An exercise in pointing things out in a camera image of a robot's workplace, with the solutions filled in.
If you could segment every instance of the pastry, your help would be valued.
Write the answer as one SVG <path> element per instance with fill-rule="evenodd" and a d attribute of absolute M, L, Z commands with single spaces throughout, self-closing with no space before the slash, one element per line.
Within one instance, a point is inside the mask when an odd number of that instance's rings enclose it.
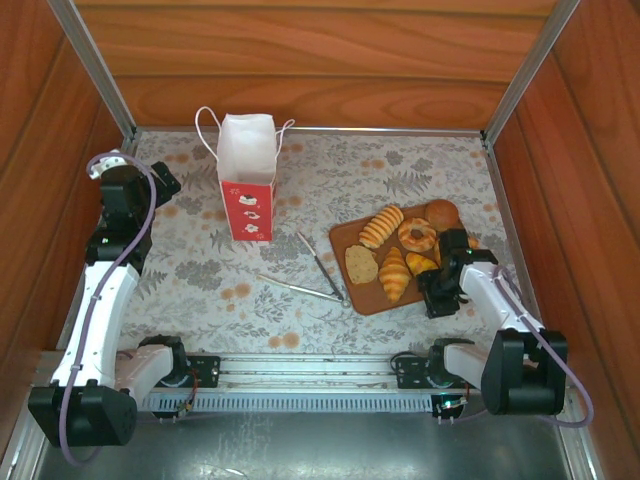
<path fill-rule="evenodd" d="M 389 205 L 365 225 L 358 239 L 367 248 L 378 248 L 398 228 L 402 220 L 402 211 L 395 205 Z"/>
<path fill-rule="evenodd" d="M 378 264 L 374 253 L 362 245 L 353 245 L 344 253 L 349 279 L 355 285 L 369 283 L 378 276 Z"/>
<path fill-rule="evenodd" d="M 471 235 L 467 235 L 467 242 L 469 243 L 469 248 L 471 248 L 471 250 L 476 250 L 480 246 L 478 239 Z M 436 263 L 442 266 L 442 259 L 440 258 L 440 242 L 436 242 L 433 246 L 433 255 L 436 259 Z"/>
<path fill-rule="evenodd" d="M 418 255 L 417 253 L 407 254 L 407 265 L 414 277 L 420 275 L 422 272 L 426 272 L 427 270 L 438 269 L 438 264 L 436 262 L 427 257 L 423 257 L 422 255 Z"/>
<path fill-rule="evenodd" d="M 460 222 L 458 207 L 449 200 L 432 200 L 427 204 L 424 218 L 433 225 L 438 232 L 444 232 L 455 227 Z"/>
<path fill-rule="evenodd" d="M 414 237 L 414 230 L 422 236 Z M 410 252 L 424 252 L 433 248 L 436 243 L 436 231 L 424 218 L 407 218 L 398 227 L 398 240 Z"/>
<path fill-rule="evenodd" d="M 384 288 L 387 298 L 391 303 L 396 303 L 404 293 L 411 273 L 404 263 L 400 250 L 392 247 L 382 263 L 382 268 L 378 274 L 382 288 Z"/>

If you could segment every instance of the floral tablecloth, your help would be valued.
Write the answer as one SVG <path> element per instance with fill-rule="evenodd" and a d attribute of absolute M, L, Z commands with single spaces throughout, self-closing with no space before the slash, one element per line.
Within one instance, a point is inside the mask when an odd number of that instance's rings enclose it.
<path fill-rule="evenodd" d="M 215 144 L 214 134 L 205 135 Z M 458 205 L 467 229 L 513 270 L 479 139 L 289 133 L 269 244 L 231 240 L 214 159 L 195 133 L 145 132 L 137 155 L 149 164 L 165 161 L 182 191 L 157 211 L 121 348 L 158 333 L 180 335 L 188 351 L 225 353 L 424 351 L 441 336 L 491 343 L 473 304 L 435 320 L 423 303 L 365 317 L 256 278 L 262 273 L 331 292 L 295 235 L 300 230 L 346 292 L 329 229 L 389 203 L 433 198 Z"/>

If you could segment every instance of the metal tongs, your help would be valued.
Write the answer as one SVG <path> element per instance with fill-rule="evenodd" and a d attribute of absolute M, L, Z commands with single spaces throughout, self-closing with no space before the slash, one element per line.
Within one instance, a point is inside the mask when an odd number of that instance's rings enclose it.
<path fill-rule="evenodd" d="M 262 280 L 266 280 L 267 282 L 271 282 L 274 285 L 279 285 L 281 287 L 285 287 L 285 288 L 289 288 L 291 290 L 295 290 L 296 292 L 306 293 L 307 295 L 313 295 L 314 297 L 324 298 L 325 300 L 331 300 L 332 302 L 338 302 L 338 303 L 340 303 L 342 305 L 343 308 L 351 307 L 351 302 L 349 302 L 349 300 L 344 298 L 344 295 L 342 295 L 342 292 L 340 292 L 340 290 L 338 290 L 338 287 L 336 286 L 336 284 L 333 283 L 333 280 L 331 280 L 331 277 L 329 276 L 329 273 L 324 268 L 324 265 L 322 265 L 322 262 L 318 258 L 318 255 L 316 254 L 316 251 L 313 249 L 311 244 L 307 241 L 307 239 L 304 237 L 304 235 L 302 235 L 300 232 L 298 232 L 298 237 L 300 237 L 300 240 L 302 240 L 302 242 L 309 249 L 309 251 L 311 252 L 311 255 L 313 255 L 314 260 L 318 264 L 318 267 L 320 268 L 320 271 L 322 272 L 324 277 L 329 281 L 329 285 L 331 285 L 331 289 L 333 290 L 333 294 L 318 292 L 317 290 L 311 290 L 310 288 L 299 287 L 297 285 L 290 285 L 288 283 L 281 282 L 280 280 L 276 280 L 275 278 L 270 278 L 270 277 L 267 277 L 265 275 L 258 275 L 258 278 L 260 278 Z"/>

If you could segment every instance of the bag handle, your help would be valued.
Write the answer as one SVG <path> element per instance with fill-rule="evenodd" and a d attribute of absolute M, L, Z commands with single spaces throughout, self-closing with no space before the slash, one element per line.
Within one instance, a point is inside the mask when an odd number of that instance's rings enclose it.
<path fill-rule="evenodd" d="M 198 137 L 200 138 L 200 141 L 204 144 L 204 146 L 207 148 L 207 150 L 209 150 L 211 152 L 211 155 L 213 155 L 213 157 L 216 159 L 216 162 L 218 161 L 218 155 L 216 154 L 216 152 L 213 151 L 213 148 L 211 148 L 211 146 L 207 143 L 207 141 L 204 139 L 204 137 L 202 136 L 202 132 L 200 131 L 200 124 L 198 123 L 198 120 L 200 118 L 200 113 L 206 110 L 208 111 L 211 116 L 213 117 L 213 119 L 216 121 L 216 125 L 218 125 L 218 132 L 222 131 L 222 125 L 220 125 L 220 121 L 218 120 L 218 117 L 216 116 L 215 112 L 213 110 L 211 110 L 209 107 L 204 106 L 204 107 L 200 107 L 198 109 L 198 111 L 196 112 L 196 118 L 195 118 L 195 124 L 196 124 L 196 131 L 198 132 Z M 282 141 L 283 141 L 283 137 L 284 137 L 284 131 L 288 128 L 291 128 L 295 125 L 296 121 L 293 118 L 290 118 L 289 120 L 287 120 L 286 122 L 284 122 L 284 125 L 282 125 L 282 128 L 280 130 L 276 130 L 276 141 L 278 139 L 278 135 L 280 135 L 280 141 L 278 142 L 278 151 L 276 152 L 276 158 L 278 158 L 278 155 L 280 155 L 280 149 L 282 148 Z"/>
<path fill-rule="evenodd" d="M 200 112 L 202 112 L 202 110 L 207 110 L 211 114 L 213 119 L 216 121 L 216 125 L 218 125 L 218 132 L 222 131 L 222 125 L 220 125 L 220 122 L 218 121 L 218 117 L 216 117 L 215 112 L 211 110 L 209 107 L 200 107 L 196 112 L 195 123 L 196 123 L 196 131 L 198 132 L 198 137 L 200 137 L 200 141 L 204 144 L 204 146 L 207 147 L 207 150 L 211 152 L 211 155 L 213 155 L 213 158 L 216 159 L 216 163 L 217 163 L 218 155 L 216 154 L 216 152 L 213 151 L 213 148 L 211 148 L 211 146 L 207 143 L 207 141 L 202 136 L 202 132 L 200 131 L 200 125 L 198 124 L 198 117 L 200 117 Z"/>

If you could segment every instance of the paper bag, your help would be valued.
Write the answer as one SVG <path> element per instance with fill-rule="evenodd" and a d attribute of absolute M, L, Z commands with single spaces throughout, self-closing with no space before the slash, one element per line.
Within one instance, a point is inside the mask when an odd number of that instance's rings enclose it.
<path fill-rule="evenodd" d="M 200 132 L 202 110 L 209 111 L 218 125 L 217 152 Z M 220 190 L 234 240 L 273 240 L 276 166 L 284 131 L 294 123 L 288 120 L 276 131 L 271 115 L 257 113 L 227 114 L 221 125 L 209 107 L 196 112 L 198 136 L 218 162 Z"/>

